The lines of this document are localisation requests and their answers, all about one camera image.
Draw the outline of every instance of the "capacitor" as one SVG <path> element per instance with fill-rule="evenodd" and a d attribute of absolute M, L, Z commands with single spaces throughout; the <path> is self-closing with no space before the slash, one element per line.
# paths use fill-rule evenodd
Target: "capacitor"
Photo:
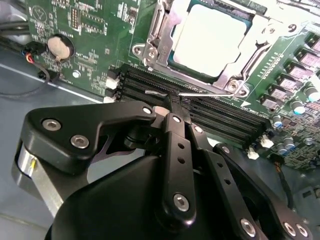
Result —
<path fill-rule="evenodd" d="M 311 137 L 307 137 L 303 140 L 305 145 L 312 145 L 314 144 L 314 140 Z"/>
<path fill-rule="evenodd" d="M 284 144 L 285 149 L 287 149 L 287 150 L 291 150 L 296 147 L 295 143 L 294 143 L 294 139 L 290 136 L 283 139 L 283 144 Z"/>
<path fill-rule="evenodd" d="M 304 114 L 306 111 L 305 106 L 303 105 L 302 101 L 299 101 L 299 100 L 294 100 L 291 103 L 291 108 L 293 110 L 293 113 L 297 114 L 297 115 Z"/>
<path fill-rule="evenodd" d="M 278 154 L 280 154 L 280 155 L 284 155 L 288 152 L 288 150 L 285 148 L 285 145 L 283 143 L 279 143 L 276 146 L 276 149 L 278 151 Z"/>
<path fill-rule="evenodd" d="M 280 115 L 274 115 L 272 117 L 272 122 L 275 128 L 281 128 L 283 126 Z"/>
<path fill-rule="evenodd" d="M 304 90 L 304 94 L 310 102 L 316 102 L 320 100 L 320 92 L 314 87 L 310 86 Z"/>

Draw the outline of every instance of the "black cable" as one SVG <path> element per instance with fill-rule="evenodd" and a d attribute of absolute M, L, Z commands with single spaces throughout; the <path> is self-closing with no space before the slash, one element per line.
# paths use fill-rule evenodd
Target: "black cable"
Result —
<path fill-rule="evenodd" d="M 12 35 L 29 35 L 30 31 L 26 29 L 11 29 L 11 30 L 0 30 L 1 36 L 12 36 Z"/>
<path fill-rule="evenodd" d="M 294 197 L 292 195 L 292 192 L 291 192 L 290 186 L 286 180 L 286 177 L 282 171 L 282 165 L 279 162 L 275 162 L 274 164 L 275 164 L 275 168 L 278 173 L 278 176 L 280 178 L 281 186 L 282 186 L 283 191 L 286 195 L 287 207 L 292 210 L 295 205 Z"/>
<path fill-rule="evenodd" d="M 47 86 L 47 84 L 50 81 L 50 74 L 49 72 L 43 67 L 41 66 L 39 63 L 33 63 L 34 66 L 36 66 L 38 69 L 40 69 L 42 72 L 44 72 L 45 74 L 45 81 L 38 86 L 37 88 L 30 90 L 30 91 L 26 91 L 26 92 L 20 92 L 20 93 L 5 93 L 5 92 L 0 92 L 0 97 L 2 98 L 7 98 L 7 99 L 20 99 L 20 98 L 27 98 L 30 97 L 32 95 L 37 94 L 38 92 L 40 92 L 43 88 L 45 88 Z"/>
<path fill-rule="evenodd" d="M 29 27 L 29 23 L 27 21 L 11 21 L 11 22 L 1 22 L 0 30 L 3 29 L 25 29 Z"/>

